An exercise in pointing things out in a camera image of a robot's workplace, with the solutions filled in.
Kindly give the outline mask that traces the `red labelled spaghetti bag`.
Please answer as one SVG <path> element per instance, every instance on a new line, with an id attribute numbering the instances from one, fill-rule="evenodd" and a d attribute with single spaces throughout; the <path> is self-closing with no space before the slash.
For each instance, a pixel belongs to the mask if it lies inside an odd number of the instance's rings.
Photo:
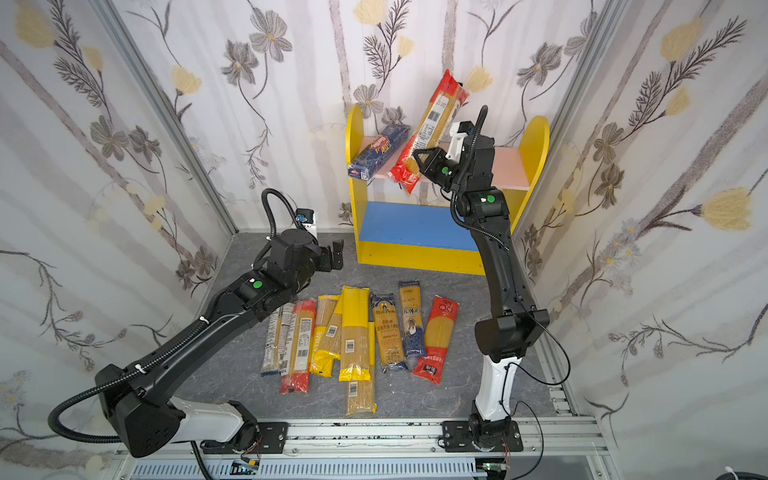
<path id="1" fill-rule="evenodd" d="M 466 104 L 469 93 L 458 82 L 449 69 L 433 92 L 415 133 L 406 143 L 390 177 L 408 194 L 411 194 L 420 180 L 419 167 L 413 152 L 436 147 L 449 131 L 457 112 Z"/>

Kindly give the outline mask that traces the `dark blue Barilla spaghetti bag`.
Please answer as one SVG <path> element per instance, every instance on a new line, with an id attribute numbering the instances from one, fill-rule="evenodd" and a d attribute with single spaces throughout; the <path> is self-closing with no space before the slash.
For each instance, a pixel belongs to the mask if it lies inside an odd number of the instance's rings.
<path id="1" fill-rule="evenodd" d="M 410 136 L 411 127 L 390 124 L 364 147 L 353 147 L 347 166 L 350 178 L 369 181 L 398 153 Z"/>

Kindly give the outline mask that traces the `blue gold spaghetti bag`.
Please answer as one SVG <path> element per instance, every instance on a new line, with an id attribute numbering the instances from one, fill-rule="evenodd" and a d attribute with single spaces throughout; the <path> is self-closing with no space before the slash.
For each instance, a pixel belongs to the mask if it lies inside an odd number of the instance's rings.
<path id="1" fill-rule="evenodd" d="M 401 281 L 398 283 L 398 287 L 405 362 L 407 368 L 414 371 L 419 359 L 426 356 L 421 288 L 418 281 Z"/>

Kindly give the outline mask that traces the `red yellow spaghetti bag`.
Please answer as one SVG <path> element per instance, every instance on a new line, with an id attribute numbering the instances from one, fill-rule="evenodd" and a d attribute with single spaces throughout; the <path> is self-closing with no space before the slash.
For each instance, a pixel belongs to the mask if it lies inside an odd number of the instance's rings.
<path id="1" fill-rule="evenodd" d="M 418 359 L 415 376 L 440 385 L 459 304 L 436 295 L 425 330 L 426 355 Z"/>

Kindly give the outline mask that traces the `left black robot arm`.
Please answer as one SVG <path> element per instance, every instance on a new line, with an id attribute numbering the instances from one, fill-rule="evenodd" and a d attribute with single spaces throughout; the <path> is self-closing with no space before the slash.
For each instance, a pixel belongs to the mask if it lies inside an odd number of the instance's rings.
<path id="1" fill-rule="evenodd" d="M 175 393 L 230 341 L 293 300 L 315 273 L 344 265 L 343 241 L 321 245 L 294 208 L 288 210 L 292 227 L 278 231 L 270 197 L 290 204 L 278 190 L 262 192 L 270 231 L 251 269 L 214 294 L 197 319 L 160 347 L 125 367 L 103 368 L 94 387 L 55 406 L 47 419 L 55 434 L 80 443 L 121 443 L 135 458 L 168 444 L 190 443 L 213 453 L 243 453 L 256 446 L 263 435 L 242 403 L 190 402 Z M 62 422 L 67 410 L 93 397 L 114 435 L 82 433 Z"/>

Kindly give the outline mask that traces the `yellow shelf pink blue boards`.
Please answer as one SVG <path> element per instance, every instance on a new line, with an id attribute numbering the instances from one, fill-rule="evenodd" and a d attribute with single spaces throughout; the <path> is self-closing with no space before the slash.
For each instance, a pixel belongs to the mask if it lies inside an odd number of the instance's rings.
<path id="1" fill-rule="evenodd" d="M 495 150 L 493 184 L 502 190 L 510 225 L 520 222 L 541 177 L 550 145 L 543 116 L 529 121 L 517 148 Z M 360 264 L 482 275 L 484 268 L 469 231 L 446 207 L 398 204 L 368 198 L 367 183 L 348 179 L 351 222 Z"/>

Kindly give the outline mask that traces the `large yellow spaghetti bag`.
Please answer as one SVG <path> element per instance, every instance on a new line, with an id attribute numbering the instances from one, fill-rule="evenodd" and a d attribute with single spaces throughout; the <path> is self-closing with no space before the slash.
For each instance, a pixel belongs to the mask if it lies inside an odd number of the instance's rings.
<path id="1" fill-rule="evenodd" d="M 342 289 L 340 382 L 370 379 L 369 294 L 368 288 Z"/>

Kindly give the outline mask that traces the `clear white spaghetti bag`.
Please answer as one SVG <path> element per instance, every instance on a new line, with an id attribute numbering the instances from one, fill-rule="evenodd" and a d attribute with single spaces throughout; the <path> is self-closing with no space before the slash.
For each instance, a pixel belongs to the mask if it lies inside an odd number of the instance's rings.
<path id="1" fill-rule="evenodd" d="M 295 309 L 293 302 L 288 302 L 273 311 L 268 318 L 268 329 L 263 361 L 260 369 L 262 376 L 281 373 L 281 361 L 287 341 L 287 327 Z"/>

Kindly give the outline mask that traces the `yellow spaghetti bag small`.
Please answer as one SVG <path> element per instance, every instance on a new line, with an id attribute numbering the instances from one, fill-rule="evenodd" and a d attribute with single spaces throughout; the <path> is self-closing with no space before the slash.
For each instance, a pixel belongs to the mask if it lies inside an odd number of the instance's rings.
<path id="1" fill-rule="evenodd" d="M 321 295 L 317 301 L 310 372 L 330 378 L 334 363 L 341 360 L 342 297 Z"/>

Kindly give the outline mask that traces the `brown blue spaghetti bag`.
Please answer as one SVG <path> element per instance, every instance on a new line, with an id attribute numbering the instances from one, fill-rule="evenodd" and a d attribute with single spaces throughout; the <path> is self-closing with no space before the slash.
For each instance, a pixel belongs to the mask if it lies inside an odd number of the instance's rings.
<path id="1" fill-rule="evenodd" d="M 382 372 L 407 369 L 393 294 L 372 295 L 371 309 Z"/>

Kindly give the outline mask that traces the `brown spaghetti pack bottom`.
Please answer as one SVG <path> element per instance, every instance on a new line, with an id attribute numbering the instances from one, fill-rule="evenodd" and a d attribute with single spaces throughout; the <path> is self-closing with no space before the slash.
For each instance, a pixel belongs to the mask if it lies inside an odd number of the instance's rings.
<path id="1" fill-rule="evenodd" d="M 356 380 L 348 383 L 346 414 L 351 416 L 376 412 L 375 372 L 371 371 L 369 380 Z"/>

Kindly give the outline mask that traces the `red clear spaghetti bag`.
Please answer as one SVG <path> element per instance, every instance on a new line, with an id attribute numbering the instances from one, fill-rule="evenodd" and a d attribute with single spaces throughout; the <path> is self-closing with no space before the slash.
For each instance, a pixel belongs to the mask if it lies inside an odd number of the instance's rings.
<path id="1" fill-rule="evenodd" d="M 310 358 L 316 312 L 317 302 L 314 299 L 301 300 L 295 306 L 292 315 L 292 336 L 286 345 L 288 365 L 287 372 L 281 379 L 281 394 L 307 393 L 309 390 Z"/>

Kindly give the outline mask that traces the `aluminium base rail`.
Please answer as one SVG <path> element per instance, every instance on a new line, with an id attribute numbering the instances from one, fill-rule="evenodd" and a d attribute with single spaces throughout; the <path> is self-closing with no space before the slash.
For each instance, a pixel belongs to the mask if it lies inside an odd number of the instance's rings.
<path id="1" fill-rule="evenodd" d="M 206 453 L 172 445 L 143 459 L 120 453 L 109 479 L 213 479 L 212 460 L 257 466 L 264 459 L 453 459 L 472 458 L 485 479 L 618 479 L 598 422 L 577 413 L 562 387 L 552 387 L 552 417 L 516 407 L 510 437 L 495 447 L 476 447 L 458 419 L 282 420 L 267 425 L 256 451 Z"/>

